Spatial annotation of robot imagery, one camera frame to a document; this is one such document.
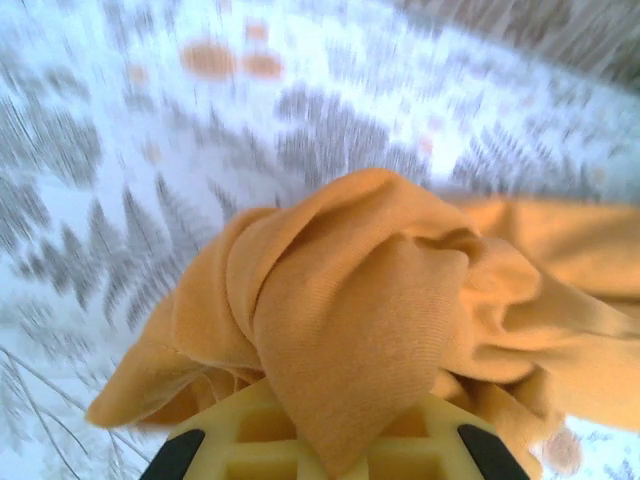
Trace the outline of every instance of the black plastic tab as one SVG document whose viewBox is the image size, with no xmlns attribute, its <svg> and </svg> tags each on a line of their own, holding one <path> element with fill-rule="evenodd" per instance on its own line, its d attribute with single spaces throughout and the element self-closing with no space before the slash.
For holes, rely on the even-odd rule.
<svg viewBox="0 0 640 480">
<path fill-rule="evenodd" d="M 485 480 L 530 480 L 502 440 L 475 425 L 460 425 L 458 435 Z"/>
<path fill-rule="evenodd" d="M 140 480 L 183 480 L 204 436 L 202 430 L 189 430 L 165 442 Z"/>
</svg>

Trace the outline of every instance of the patterned fabric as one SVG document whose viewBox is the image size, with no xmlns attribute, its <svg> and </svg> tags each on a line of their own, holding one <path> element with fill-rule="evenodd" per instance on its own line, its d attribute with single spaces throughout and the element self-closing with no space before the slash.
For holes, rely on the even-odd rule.
<svg viewBox="0 0 640 480">
<path fill-rule="evenodd" d="M 637 0 L 397 0 L 640 92 Z"/>
<path fill-rule="evenodd" d="M 390 5 L 9 0 L 0 39 L 2 480 L 137 478 L 162 435 L 83 410 L 238 208 L 367 166 L 640 203 L 640 98 Z M 568 426 L 577 478 L 640 474 Z"/>
</svg>

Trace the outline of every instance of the orange fabric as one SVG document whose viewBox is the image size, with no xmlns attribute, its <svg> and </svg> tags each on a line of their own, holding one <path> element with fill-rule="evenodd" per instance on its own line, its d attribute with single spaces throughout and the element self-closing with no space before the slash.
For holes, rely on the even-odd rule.
<svg viewBox="0 0 640 480">
<path fill-rule="evenodd" d="M 88 411 L 175 423 L 266 375 L 330 473 L 433 392 L 528 452 L 565 413 L 640 429 L 640 211 L 449 203 L 385 170 L 244 212 Z"/>
</svg>

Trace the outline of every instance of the yellow plastic object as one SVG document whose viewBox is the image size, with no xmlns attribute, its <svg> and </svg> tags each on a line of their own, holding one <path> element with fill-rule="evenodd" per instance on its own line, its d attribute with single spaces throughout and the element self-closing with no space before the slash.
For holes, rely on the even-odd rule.
<svg viewBox="0 0 640 480">
<path fill-rule="evenodd" d="M 462 439 L 461 425 L 478 427 L 500 443 L 491 425 L 429 395 L 389 425 L 350 471 L 330 478 L 309 444 L 297 438 L 295 426 L 262 380 L 179 425 L 165 447 L 195 433 L 196 443 L 187 448 L 192 453 L 180 459 L 175 448 L 167 450 L 164 466 L 150 466 L 142 479 L 488 480 L 487 470 L 483 476 L 476 464 L 478 455 L 472 456 Z M 485 452 L 479 455 L 486 457 Z M 166 465 L 172 472 L 167 473 Z M 514 476 L 513 470 L 501 466 L 489 470 L 493 470 L 491 480 L 495 472 L 497 478 L 528 478 L 520 476 L 522 471 Z"/>
</svg>

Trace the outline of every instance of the orange cloth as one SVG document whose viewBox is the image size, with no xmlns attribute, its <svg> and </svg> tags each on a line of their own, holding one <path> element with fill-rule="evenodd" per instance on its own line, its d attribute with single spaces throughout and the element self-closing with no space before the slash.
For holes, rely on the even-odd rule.
<svg viewBox="0 0 640 480">
<path fill-rule="evenodd" d="M 640 211 L 446 203 L 385 170 L 235 217 L 88 420 L 179 422 L 265 374 L 330 473 L 427 392 L 528 452 L 563 414 L 640 429 Z"/>
</svg>

